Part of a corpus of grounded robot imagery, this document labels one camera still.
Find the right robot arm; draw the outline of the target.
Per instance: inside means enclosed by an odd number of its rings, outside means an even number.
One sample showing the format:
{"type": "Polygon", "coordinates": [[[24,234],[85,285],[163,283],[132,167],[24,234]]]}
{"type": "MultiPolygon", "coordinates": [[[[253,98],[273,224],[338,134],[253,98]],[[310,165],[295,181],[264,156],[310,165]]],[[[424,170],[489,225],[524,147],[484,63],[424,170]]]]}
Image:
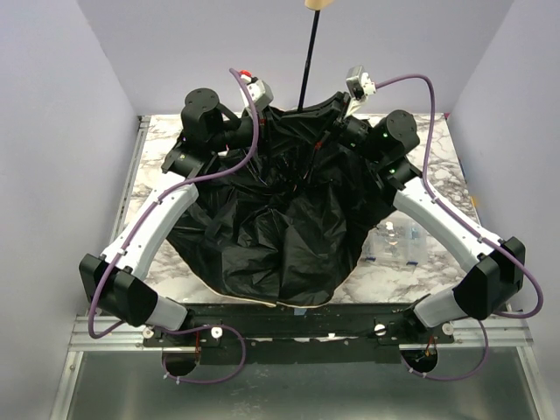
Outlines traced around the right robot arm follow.
{"type": "Polygon", "coordinates": [[[413,115],[396,109],[371,123],[350,114],[337,93],[302,110],[279,111],[275,127],[298,158],[286,194],[294,219],[278,300],[294,306],[326,303],[355,268],[368,232],[402,212],[434,236],[465,277],[424,297],[405,313],[409,327],[495,314],[522,287],[525,248],[502,239],[436,193],[409,160],[420,143],[413,115]]]}

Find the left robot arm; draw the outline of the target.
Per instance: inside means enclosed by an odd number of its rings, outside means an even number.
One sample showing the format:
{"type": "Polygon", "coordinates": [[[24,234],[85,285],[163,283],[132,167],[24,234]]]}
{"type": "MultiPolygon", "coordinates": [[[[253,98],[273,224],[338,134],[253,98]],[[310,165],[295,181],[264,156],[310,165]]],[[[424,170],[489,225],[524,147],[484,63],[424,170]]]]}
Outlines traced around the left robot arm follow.
{"type": "Polygon", "coordinates": [[[183,129],[165,155],[157,186],[100,255],[87,254],[80,261],[91,337],[101,336],[94,327],[97,310],[116,316],[119,324],[173,332],[184,327],[188,310],[144,280],[179,217],[197,201],[198,183],[224,178],[255,155],[263,111],[273,94],[261,80],[242,83],[240,90],[248,113],[243,118],[223,106],[212,89],[197,88],[186,96],[183,129]]]}

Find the beige umbrella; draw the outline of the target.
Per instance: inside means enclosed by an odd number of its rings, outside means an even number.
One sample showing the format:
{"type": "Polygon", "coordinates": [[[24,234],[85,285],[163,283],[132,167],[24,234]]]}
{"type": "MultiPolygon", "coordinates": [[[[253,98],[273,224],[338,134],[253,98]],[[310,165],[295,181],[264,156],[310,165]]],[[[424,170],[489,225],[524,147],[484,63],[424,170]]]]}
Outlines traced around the beige umbrella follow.
{"type": "Polygon", "coordinates": [[[241,169],[199,185],[199,197],[178,219],[168,242],[212,291],[265,304],[278,300],[294,219],[286,194],[298,158],[275,127],[269,111],[269,143],[241,169]]]}

